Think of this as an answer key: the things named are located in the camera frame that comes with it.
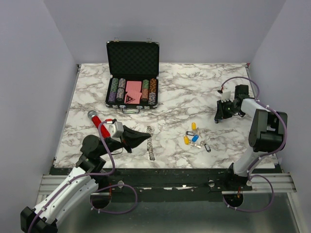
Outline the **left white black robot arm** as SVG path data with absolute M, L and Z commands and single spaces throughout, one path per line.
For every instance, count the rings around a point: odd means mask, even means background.
M 119 138 L 104 138 L 103 135 L 88 135 L 83 139 L 81 156 L 76 166 L 61 184 L 34 208 L 25 207 L 20 213 L 21 230 L 25 233 L 55 233 L 57 222 L 83 198 L 92 192 L 107 188 L 107 178 L 115 170 L 115 163 L 109 172 L 103 172 L 106 161 L 101 156 L 121 148 L 131 152 L 133 148 L 149 139 L 149 133 L 142 133 L 114 122 L 119 127 Z

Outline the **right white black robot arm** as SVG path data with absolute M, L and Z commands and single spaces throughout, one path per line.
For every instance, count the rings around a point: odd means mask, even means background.
M 221 99 L 217 101 L 215 123 L 239 115 L 248 115 L 252 124 L 248 135 L 248 149 L 231 166 L 233 173 L 224 177 L 224 186 L 235 190 L 241 185 L 240 177 L 249 178 L 250 173 L 267 156 L 283 150 L 287 140 L 287 120 L 285 112 L 275 111 L 258 99 L 249 96 L 249 86 L 240 84 L 235 87 L 234 99 L 231 92 L 218 90 Z

